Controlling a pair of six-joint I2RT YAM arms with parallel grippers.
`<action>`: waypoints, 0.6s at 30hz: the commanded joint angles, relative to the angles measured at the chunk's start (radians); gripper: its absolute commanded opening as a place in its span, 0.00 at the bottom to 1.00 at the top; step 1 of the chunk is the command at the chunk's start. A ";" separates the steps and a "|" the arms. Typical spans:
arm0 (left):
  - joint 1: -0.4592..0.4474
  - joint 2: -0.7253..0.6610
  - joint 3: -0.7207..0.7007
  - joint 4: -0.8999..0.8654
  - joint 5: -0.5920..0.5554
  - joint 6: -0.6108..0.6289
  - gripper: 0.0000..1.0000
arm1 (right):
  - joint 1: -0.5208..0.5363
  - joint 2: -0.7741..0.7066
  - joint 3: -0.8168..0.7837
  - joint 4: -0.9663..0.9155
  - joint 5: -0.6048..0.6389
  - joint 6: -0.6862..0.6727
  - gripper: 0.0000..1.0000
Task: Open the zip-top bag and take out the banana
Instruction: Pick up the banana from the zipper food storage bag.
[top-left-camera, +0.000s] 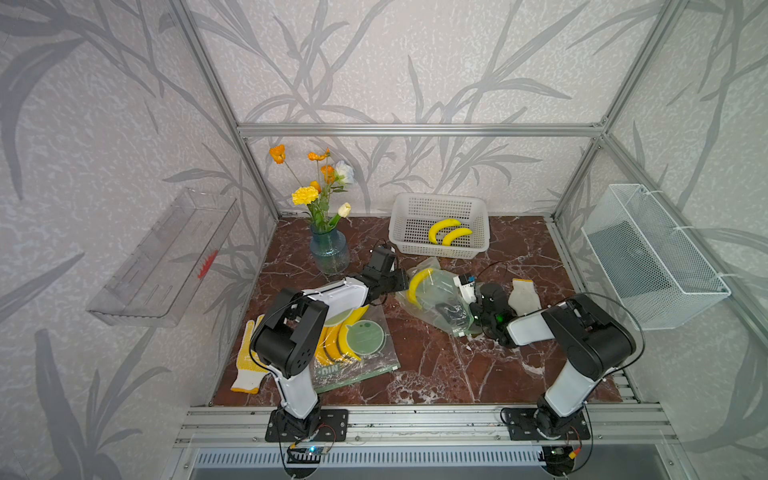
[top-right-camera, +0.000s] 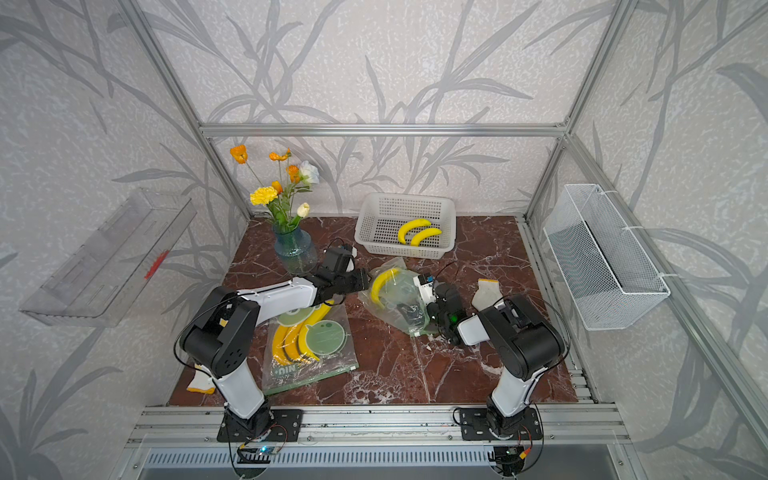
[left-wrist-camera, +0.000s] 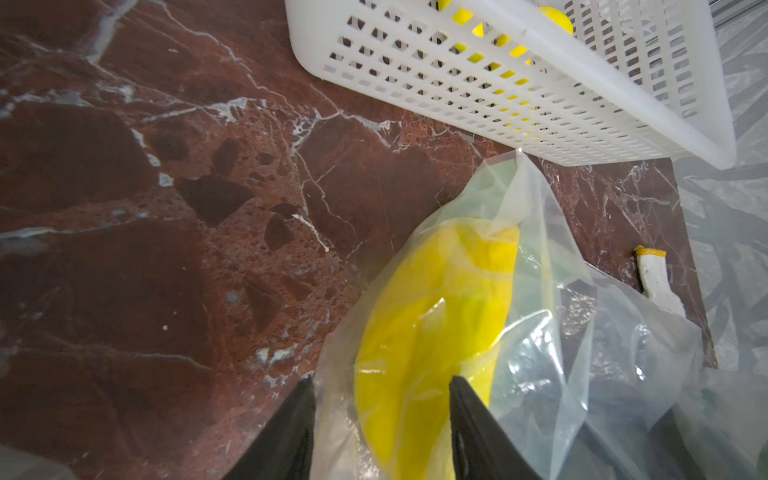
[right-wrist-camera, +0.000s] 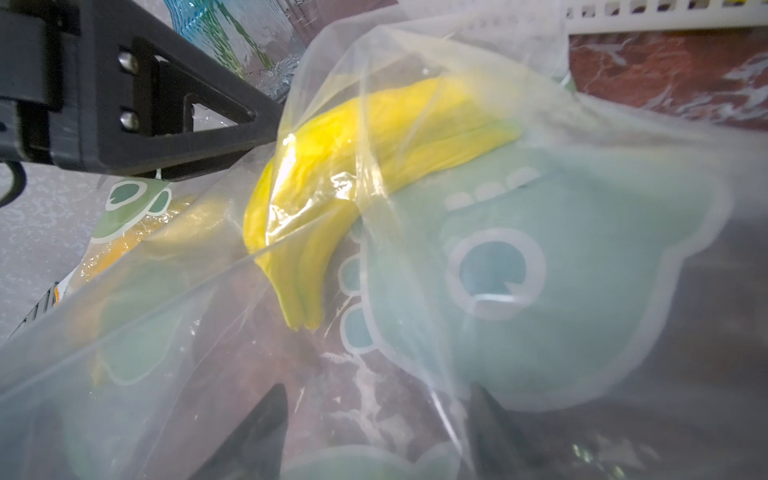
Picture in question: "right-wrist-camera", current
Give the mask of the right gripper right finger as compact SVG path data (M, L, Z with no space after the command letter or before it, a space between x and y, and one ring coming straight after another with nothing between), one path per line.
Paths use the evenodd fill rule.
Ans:
M506 410L481 384L470 386L467 433L479 479L561 479L556 430L534 413Z

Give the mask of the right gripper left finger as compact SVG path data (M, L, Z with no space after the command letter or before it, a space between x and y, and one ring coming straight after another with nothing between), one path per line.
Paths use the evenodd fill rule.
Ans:
M288 417L275 384L190 479L279 479Z

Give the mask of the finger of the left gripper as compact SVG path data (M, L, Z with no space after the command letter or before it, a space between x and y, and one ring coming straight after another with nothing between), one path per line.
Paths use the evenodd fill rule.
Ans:
M1 5L1 158L185 180L276 138L281 106L132 1Z

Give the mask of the zip-top bag with bananas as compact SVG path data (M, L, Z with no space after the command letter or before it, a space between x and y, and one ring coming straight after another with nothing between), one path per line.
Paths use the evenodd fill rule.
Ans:
M470 386L556 430L561 479L767 475L767 136L570 90L548 8L423 2L310 46L223 224L1 349L5 479L190 479L283 384L279 479L479 479ZM442 77L522 129L361 212L290 329L243 241L279 141Z
M206 192L221 177L206 175L168 182L120 178L109 190L101 217L86 252L72 273L57 287L59 300L110 293L142 274L148 261L188 250L211 237L223 224L225 202Z

